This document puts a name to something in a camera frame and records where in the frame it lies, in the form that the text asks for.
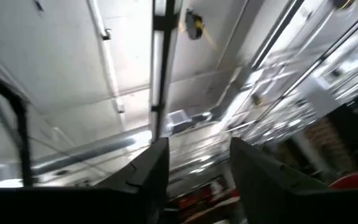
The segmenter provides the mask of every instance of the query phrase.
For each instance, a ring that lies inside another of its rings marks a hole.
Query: ceiling
[[[103,24],[111,30],[108,50],[98,34],[91,2],[40,0],[40,11],[33,1],[0,0],[0,78],[18,89],[30,103],[30,145],[34,161],[56,154],[71,155],[79,147],[150,124],[152,0],[97,1]],[[217,105],[236,71],[252,61],[288,3],[287,0],[184,0],[167,113],[183,110],[192,117]],[[205,30],[200,40],[190,40],[183,28],[183,15],[188,8],[203,17]],[[333,13],[316,37],[299,52],[299,47],[329,11],[329,1],[305,0],[263,64],[248,77],[246,85],[251,89],[232,116],[224,122],[205,122],[170,136],[171,169],[184,164],[202,166],[206,156],[213,160],[215,155],[227,152],[231,136],[244,135],[261,143],[285,138],[313,122],[316,119],[313,107],[308,102],[297,106],[295,102],[302,97],[295,90],[252,132],[247,130],[247,125],[230,130],[257,119],[350,28],[358,19],[358,1],[349,12]],[[352,41],[358,41],[358,31]],[[106,52],[112,58],[116,85],[106,68]],[[285,67],[276,65],[282,61],[289,62]],[[357,76],[340,86],[347,76],[340,80],[330,80],[325,73],[320,76],[327,79],[333,94],[338,96],[358,81]],[[263,94],[262,106],[254,106],[248,97],[255,91]],[[348,100],[354,96],[352,93],[340,99]],[[124,113],[117,111],[119,101],[123,103]],[[0,104],[14,125],[13,113],[2,97]],[[289,126],[288,122],[294,119],[302,122]],[[63,177],[54,175],[57,170],[45,173],[41,183],[68,185],[84,178],[99,180],[126,165],[145,149],[143,146],[117,149],[71,164],[64,167],[71,172]],[[0,124],[0,167],[17,161],[16,149]]]

